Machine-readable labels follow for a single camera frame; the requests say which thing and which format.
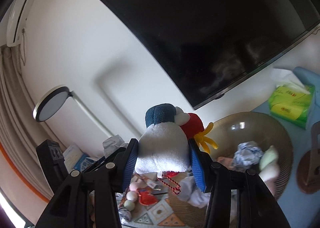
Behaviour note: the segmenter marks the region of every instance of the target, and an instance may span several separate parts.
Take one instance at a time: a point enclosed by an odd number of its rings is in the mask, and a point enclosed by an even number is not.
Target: blue gripper pad
[[[127,158],[126,164],[123,170],[122,189],[123,191],[130,185],[131,177],[134,171],[138,157],[138,141],[137,139],[131,139],[123,159]]]
[[[195,178],[196,185],[201,190],[201,192],[208,193],[211,191],[212,188],[212,184],[209,183],[210,179],[208,178],[208,176],[210,175],[210,163],[206,162],[203,156],[203,153],[205,152],[200,151],[194,139],[190,139],[188,143],[190,165],[193,172],[193,176]]]

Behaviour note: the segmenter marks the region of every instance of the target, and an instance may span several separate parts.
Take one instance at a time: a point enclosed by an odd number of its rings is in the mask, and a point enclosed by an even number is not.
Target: woven basket
[[[172,179],[179,183],[180,180],[184,179],[187,176],[186,172],[179,173],[177,176]],[[197,208],[190,205],[187,202],[180,201],[178,197],[172,192],[171,189],[168,189],[169,202],[172,210],[185,225],[193,228],[202,228],[204,227],[205,214],[207,207]]]
[[[233,158],[242,142],[255,141],[263,151],[273,145],[279,153],[280,175],[275,181],[275,198],[278,200],[290,178],[293,150],[286,130],[276,119],[255,112],[229,115],[216,121],[207,136],[219,145],[217,150],[210,147],[210,156],[214,160],[220,156]]]

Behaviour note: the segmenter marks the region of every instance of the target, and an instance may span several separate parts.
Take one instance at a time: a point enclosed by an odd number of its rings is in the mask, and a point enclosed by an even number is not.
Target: white air conditioner unit
[[[34,0],[14,0],[7,26],[7,46],[13,47],[21,43],[22,29],[26,24]]]

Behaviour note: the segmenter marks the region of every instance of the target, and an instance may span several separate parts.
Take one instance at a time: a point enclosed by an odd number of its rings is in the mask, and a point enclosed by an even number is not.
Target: fabric tag
[[[162,178],[162,171],[158,171],[157,177],[158,177],[158,178]]]

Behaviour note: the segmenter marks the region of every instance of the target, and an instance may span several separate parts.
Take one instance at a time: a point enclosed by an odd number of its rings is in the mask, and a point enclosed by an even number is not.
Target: patterned tablecloth
[[[173,212],[168,196],[168,188],[163,186],[161,191],[154,190],[153,194],[159,200],[158,203],[144,206],[136,202],[135,209],[131,212],[132,221],[123,224],[126,227],[152,228],[155,227],[185,227],[188,228]],[[117,203],[121,201],[121,197],[116,197]]]

